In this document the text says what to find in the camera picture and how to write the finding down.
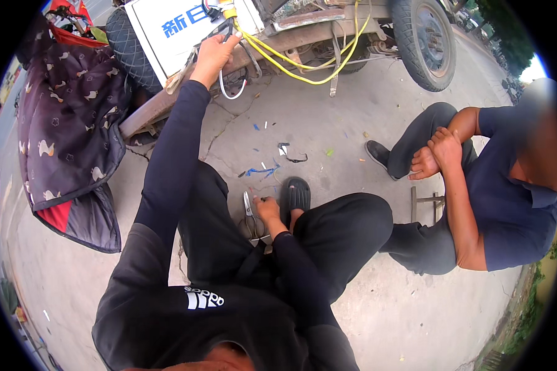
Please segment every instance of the tire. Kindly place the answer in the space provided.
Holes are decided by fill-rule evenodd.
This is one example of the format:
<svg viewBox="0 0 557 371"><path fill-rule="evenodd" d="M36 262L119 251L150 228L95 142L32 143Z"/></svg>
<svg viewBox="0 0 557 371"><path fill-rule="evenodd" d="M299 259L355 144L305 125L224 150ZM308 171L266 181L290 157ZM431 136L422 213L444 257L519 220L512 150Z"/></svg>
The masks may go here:
<svg viewBox="0 0 557 371"><path fill-rule="evenodd" d="M359 41L357 41L357 47L355 48L355 51L353 52L353 55L349 59L349 62L359 61L361 59L369 58L369 56L371 54L370 54L369 50L367 50L368 43L369 43L369 39L367 38L367 35L359 36ZM367 64L367 62L355 63L355 64L352 64L352 65L345 65L343 67L343 69L340 70L340 74L343 74L343 75L354 74L355 72L359 72L363 67L365 67L366 64Z"/></svg>
<svg viewBox="0 0 557 371"><path fill-rule="evenodd" d="M111 13L105 28L109 46L127 74L150 93L156 94L163 90L142 50L126 11L119 8Z"/></svg>
<svg viewBox="0 0 557 371"><path fill-rule="evenodd" d="M431 26L436 26L417 27L417 11L420 16L429 17ZM398 49L410 77L430 92L441 92L447 88L456 69L456 41L441 5L436 0L392 0L391 14ZM430 28L435 28L435 32L428 31ZM438 36L438 45L441 41L441 59L437 59L438 50L433 51L425 46L421 49L421 45L426 44L428 33L431 33L431 37L436 33L441 34Z"/></svg>

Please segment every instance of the navy shirt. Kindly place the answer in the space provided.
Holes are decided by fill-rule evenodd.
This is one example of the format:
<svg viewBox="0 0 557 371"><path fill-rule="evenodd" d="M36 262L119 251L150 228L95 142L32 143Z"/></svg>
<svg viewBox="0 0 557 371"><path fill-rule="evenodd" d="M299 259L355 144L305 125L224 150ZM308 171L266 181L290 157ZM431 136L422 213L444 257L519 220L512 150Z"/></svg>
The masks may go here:
<svg viewBox="0 0 557 371"><path fill-rule="evenodd" d="M464 172L470 205L484 236L488 271L542 259L557 228L557 192L510 179L520 132L519 107L482 108L479 127L489 137L479 157Z"/></svg>

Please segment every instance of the road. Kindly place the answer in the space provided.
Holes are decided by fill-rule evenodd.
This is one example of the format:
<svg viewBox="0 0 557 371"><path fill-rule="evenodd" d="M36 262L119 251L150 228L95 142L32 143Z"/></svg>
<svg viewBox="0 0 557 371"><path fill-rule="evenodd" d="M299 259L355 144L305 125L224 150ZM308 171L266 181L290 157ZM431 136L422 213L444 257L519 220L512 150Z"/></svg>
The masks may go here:
<svg viewBox="0 0 557 371"><path fill-rule="evenodd" d="M242 215L241 194L248 187L275 195L279 181L295 175L309 182L313 207L352 192L369 192L390 203L396 223L408 223L411 186L417 187L419 197L443 194L442 179L392 181L367 159L363 132L391 148L412 119L436 101L457 109L507 105L497 92L499 66L464 37L457 36L456 43L456 74L441 93L418 87L402 62L377 60L356 74L339 77L334 99L328 97L327 85L307 85L286 76L262 78L235 101L215 99L202 125L200 157L229 185L231 214L236 219ZM310 77L327 74L313 72ZM263 128L266 121L273 125L253 129L254 123ZM278 142L290 142L290 151L307 153L309 160L293 164L281 159ZM480 151L485 140L475 138L474 143ZM31 215L21 197L16 148L15 130L1 132L0 238L6 269L14 276L28 317L63 369L104 369L90 330L119 255L100 254L59 237ZM334 152L328 157L329 149ZM152 147L133 150L148 157ZM260 167L261 161L273 163L273 158L282 166L276 178L238 177ZM127 151L109 182L122 242L138 209L147 163L145 157ZM420 204L417 216L421 223L432 224L432 205ZM176 237L170 284L185 282L186 258L179 251ZM494 273L456 268L443 276L421 277L388 255L377 254L333 310L362 370L454 371L470 366L491 336L518 275L519 268Z"/></svg>

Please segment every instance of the man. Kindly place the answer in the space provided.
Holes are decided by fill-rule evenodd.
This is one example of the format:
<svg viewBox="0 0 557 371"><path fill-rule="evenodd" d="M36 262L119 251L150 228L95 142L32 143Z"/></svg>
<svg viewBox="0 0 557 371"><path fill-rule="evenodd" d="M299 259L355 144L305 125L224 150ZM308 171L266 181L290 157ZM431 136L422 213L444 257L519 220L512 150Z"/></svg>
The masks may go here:
<svg viewBox="0 0 557 371"><path fill-rule="evenodd" d="M305 181L281 203L254 197L273 252L252 248L227 210L227 185L198 160L208 90L239 41L202 42L145 175L142 200L97 309L93 340L109 369L358 370L330 304L386 242L392 213L352 194L310 210ZM190 286L168 287L176 227Z"/></svg>
<svg viewBox="0 0 557 371"><path fill-rule="evenodd" d="M473 135L489 137L480 156ZM388 151L365 149L398 180L441 172L446 209L435 226L395 224L380 252L418 274L456 265L495 271L540 260L557 226L557 83L526 89L516 107L435 103L417 116Z"/></svg>

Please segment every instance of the yellow cable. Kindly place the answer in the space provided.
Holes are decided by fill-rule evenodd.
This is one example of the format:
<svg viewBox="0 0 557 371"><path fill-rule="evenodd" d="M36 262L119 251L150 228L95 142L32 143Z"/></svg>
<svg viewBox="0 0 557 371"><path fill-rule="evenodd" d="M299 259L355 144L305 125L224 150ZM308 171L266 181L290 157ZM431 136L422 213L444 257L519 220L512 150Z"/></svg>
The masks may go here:
<svg viewBox="0 0 557 371"><path fill-rule="evenodd" d="M356 0L355 1L355 38L353 40L353 48L351 49L351 51L349 52L349 55L346 56L346 58L344 58L344 61L342 62L342 64L327 78L323 79L322 81L312 81L310 79L295 75L293 73L291 73L289 70L285 69L285 67L283 67L282 65L280 65L277 61L275 61L273 58L271 58L268 54L266 54L262 49L260 49L260 47L258 47L258 45L256 45L251 37L253 37L252 35L244 32L239 25L237 24L237 22L235 22L235 28L237 28L237 30L239 32L241 32L244 35L244 39L246 39L248 41L248 43L258 51L258 53L260 53L263 57L265 57L270 63L274 64L278 69L282 70L285 74L287 74L290 77L293 77L295 79L301 80L303 82L306 82L308 84L312 84L312 85L322 85L325 84L327 82L329 82L334 76L336 76L345 66L345 64L347 62L349 62L349 59L351 58L351 56L353 55L353 52L355 51L355 48L357 47L357 41L359 40L359 25L357 23L357 4L359 3L360 0ZM369 13L369 15L367 16L367 20L365 21L365 24L368 23L369 18L371 17L371 13Z"/></svg>
<svg viewBox="0 0 557 371"><path fill-rule="evenodd" d="M357 0L355 2L355 22L357 22L357 2L360 0ZM363 25L363 27L361 27L361 30L359 31L359 35L363 33L365 27L367 26L367 24L369 23L369 19L371 18L371 4L369 4L369 14L367 15L367 18L365 19L365 23ZM265 49L267 49L269 52L271 52L272 54L274 54L275 56L279 57L280 59L282 59L283 61L286 61L288 63L291 63L294 66L297 66L299 68L304 68L306 70L313 70L314 68L318 68L318 67L323 67L323 66L327 66L330 63L334 62L336 60L335 57L332 57L329 61L322 63L321 65L317 66L317 67L311 67L311 66L307 66L307 65L303 65L297 62L292 61L291 59L285 57L284 55L282 55L281 53L278 53L276 50L274 50L273 48L270 48L268 45L266 45L264 42L260 41L259 39L257 39L255 36L252 36L250 34L247 34L247 37L250 38L251 40L248 40L248 42L250 43L250 45L253 44L251 41L255 41L256 43L260 44L262 47L264 47ZM342 50L340 51L340 54L343 54L353 43L355 42L355 40L351 40L344 48L342 48Z"/></svg>

